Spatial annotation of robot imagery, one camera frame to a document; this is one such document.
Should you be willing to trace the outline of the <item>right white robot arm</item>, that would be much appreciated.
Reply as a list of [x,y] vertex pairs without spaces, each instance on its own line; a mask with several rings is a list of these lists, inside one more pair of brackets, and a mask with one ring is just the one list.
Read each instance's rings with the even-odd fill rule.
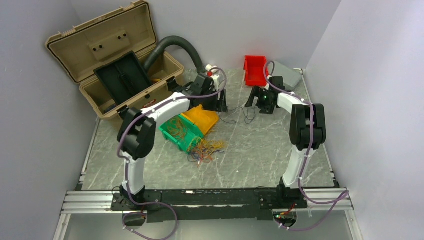
[[256,106],[261,114],[273,114],[275,108],[290,114],[289,139],[291,155],[285,173],[275,194],[276,203],[289,207],[295,200],[302,199],[304,172],[316,150],[324,144],[327,133],[325,109],[322,104],[313,104],[293,91],[285,90],[283,77],[269,76],[268,87],[254,86],[245,107]]

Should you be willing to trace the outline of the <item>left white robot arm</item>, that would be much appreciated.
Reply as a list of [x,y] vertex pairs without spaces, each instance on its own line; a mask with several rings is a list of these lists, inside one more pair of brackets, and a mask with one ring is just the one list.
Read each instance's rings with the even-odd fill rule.
[[207,111],[225,112],[225,86],[226,80],[220,80],[220,75],[211,71],[199,73],[185,85],[171,77],[166,80],[170,97],[141,110],[127,108],[120,114],[123,122],[117,136],[117,156],[124,162],[124,179],[119,192],[129,209],[137,210],[144,203],[144,165],[154,147],[157,128],[198,106]]

